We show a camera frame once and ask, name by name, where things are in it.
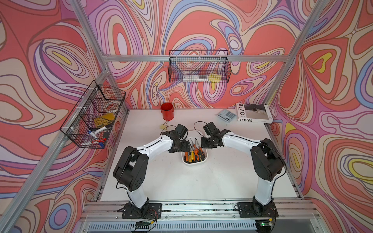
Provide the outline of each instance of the yellow sponge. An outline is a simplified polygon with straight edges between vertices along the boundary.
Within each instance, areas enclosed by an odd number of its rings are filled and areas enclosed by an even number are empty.
[[[217,74],[214,74],[214,73],[209,74],[209,81],[210,82],[220,82],[221,78],[222,78],[221,75],[217,75]]]
[[[94,119],[94,123],[95,123],[96,127],[103,127],[107,124],[112,123],[114,118],[115,118],[114,113],[107,113],[107,114],[102,115],[100,117],[96,117]]]

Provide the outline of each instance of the calculator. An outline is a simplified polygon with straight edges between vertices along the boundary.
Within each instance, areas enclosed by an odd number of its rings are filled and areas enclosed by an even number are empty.
[[[219,112],[218,115],[217,115],[220,119],[222,119],[223,121],[225,122],[231,122],[233,119],[236,119],[236,114],[234,114],[233,112],[227,110],[227,109],[224,109],[223,111]]]

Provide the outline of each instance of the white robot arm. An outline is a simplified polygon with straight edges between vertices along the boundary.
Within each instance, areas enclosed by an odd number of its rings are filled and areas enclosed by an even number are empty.
[[[262,215],[267,211],[267,208],[274,205],[272,201],[273,185],[285,165],[278,151],[274,149],[272,141],[244,138],[226,129],[219,131],[212,122],[205,125],[204,129],[209,137],[201,138],[202,148],[212,149],[218,146],[227,146],[252,156],[254,169],[259,176],[252,208],[256,215]],[[144,146],[137,148],[129,146],[123,151],[113,175],[118,183],[127,190],[129,202],[132,208],[138,209],[137,212],[143,213],[148,210],[149,199],[141,185],[145,178],[149,159],[153,160],[155,156],[165,151],[170,153],[189,151],[189,141],[182,140],[186,131],[187,129],[179,124],[175,130],[164,132],[159,138]],[[134,166],[129,164],[129,162],[135,161]]]

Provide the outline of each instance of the swirly patterned wall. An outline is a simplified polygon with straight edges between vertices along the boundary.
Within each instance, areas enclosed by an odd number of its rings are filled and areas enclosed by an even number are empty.
[[[226,48],[233,55],[289,54],[313,1],[93,0],[84,8],[104,54]],[[112,62],[129,108],[224,108],[259,103],[282,63],[232,62],[229,84],[171,84],[167,62]]]
[[[272,131],[331,232],[373,232],[373,3],[329,2],[271,108]]]
[[[0,214],[101,69],[69,1],[0,1]],[[93,197],[104,150],[66,143],[12,232],[71,232]]]

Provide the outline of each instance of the book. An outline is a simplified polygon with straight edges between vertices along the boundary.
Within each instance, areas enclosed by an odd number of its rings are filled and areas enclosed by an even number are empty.
[[[272,123],[273,117],[268,105],[265,104],[236,104],[239,122]]]

